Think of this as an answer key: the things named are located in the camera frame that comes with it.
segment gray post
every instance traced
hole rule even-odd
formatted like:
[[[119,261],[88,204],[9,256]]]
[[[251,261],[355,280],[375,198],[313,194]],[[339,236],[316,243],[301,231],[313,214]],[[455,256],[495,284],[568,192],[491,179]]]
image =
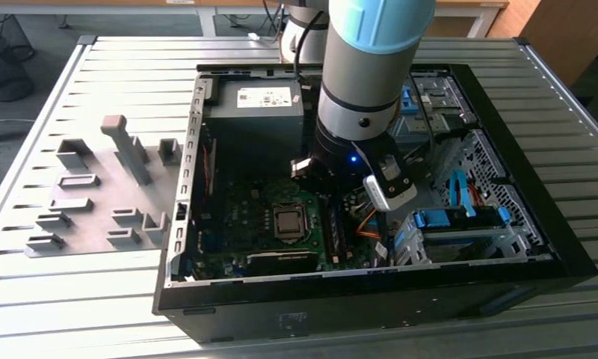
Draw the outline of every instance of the gray post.
[[[101,133],[113,139],[124,165],[129,168],[137,183],[148,185],[152,182],[151,174],[147,167],[144,167],[144,160],[136,151],[133,141],[127,132],[127,117],[120,114],[105,116],[100,128]]]

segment aluminum table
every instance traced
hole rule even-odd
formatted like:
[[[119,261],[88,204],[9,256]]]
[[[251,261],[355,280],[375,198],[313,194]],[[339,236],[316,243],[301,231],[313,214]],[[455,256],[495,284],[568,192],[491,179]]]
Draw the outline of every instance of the aluminum table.
[[[144,144],[184,138],[196,65],[277,60],[277,48],[243,37],[83,38],[0,187],[0,356],[598,358],[598,277],[488,319],[200,347],[152,315],[159,250],[23,254],[21,226],[63,171],[60,140],[97,129],[112,113],[125,114]],[[427,39],[417,61],[472,66],[598,265],[598,125],[532,47]]]

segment desk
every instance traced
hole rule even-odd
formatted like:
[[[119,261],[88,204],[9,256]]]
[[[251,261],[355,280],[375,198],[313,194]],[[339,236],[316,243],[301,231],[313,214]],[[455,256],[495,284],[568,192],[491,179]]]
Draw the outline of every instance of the desk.
[[[189,4],[168,4],[169,1],[173,0],[0,0],[0,13],[65,15],[192,13],[200,16],[201,28],[207,37],[217,36],[216,15],[265,14],[260,0],[196,0],[191,1]],[[488,2],[439,0],[435,16],[452,20],[447,24],[437,23],[433,25],[433,30],[439,28],[437,34],[444,36],[452,34],[453,36],[485,37],[499,11],[507,5],[508,0]]]
[[[0,187],[0,355],[589,358],[585,352],[598,352],[598,277],[487,319],[201,348],[151,313],[157,250],[24,256],[29,231],[3,228],[28,224],[44,209],[17,205],[48,205],[45,185],[64,171],[49,152],[60,140],[97,132],[108,113],[127,114],[143,144],[184,139],[196,65],[277,58],[276,48],[243,37],[103,37],[77,46]],[[427,39],[416,61],[472,66],[598,265],[598,125],[532,48],[512,40]],[[263,354],[272,350],[285,352]]]

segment wooden cabinet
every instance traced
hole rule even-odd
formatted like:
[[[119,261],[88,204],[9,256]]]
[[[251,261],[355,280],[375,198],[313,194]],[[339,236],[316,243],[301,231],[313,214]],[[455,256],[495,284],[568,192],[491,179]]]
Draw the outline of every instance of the wooden cabinet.
[[[511,0],[489,37],[525,37],[572,85],[598,55],[598,0]]]

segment floor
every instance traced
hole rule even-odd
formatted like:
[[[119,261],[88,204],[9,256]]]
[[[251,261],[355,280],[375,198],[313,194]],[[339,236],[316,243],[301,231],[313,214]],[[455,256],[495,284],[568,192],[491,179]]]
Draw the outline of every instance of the floor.
[[[13,103],[0,103],[0,119],[35,120],[53,88],[57,76],[69,59],[77,39],[84,34],[103,36],[200,36],[200,20],[195,15],[97,15],[69,16],[71,28],[59,29],[59,18],[51,15],[28,15],[17,17],[28,34],[37,55],[27,61],[25,68],[33,78],[36,90],[32,96]],[[263,28],[264,16],[252,15],[239,19],[240,27],[231,27],[223,16],[216,18],[220,36],[243,36]],[[593,96],[589,111],[598,120],[598,61],[595,62],[580,81],[573,86],[577,96]],[[31,123],[9,121],[0,123],[0,183],[11,162],[17,154]]]

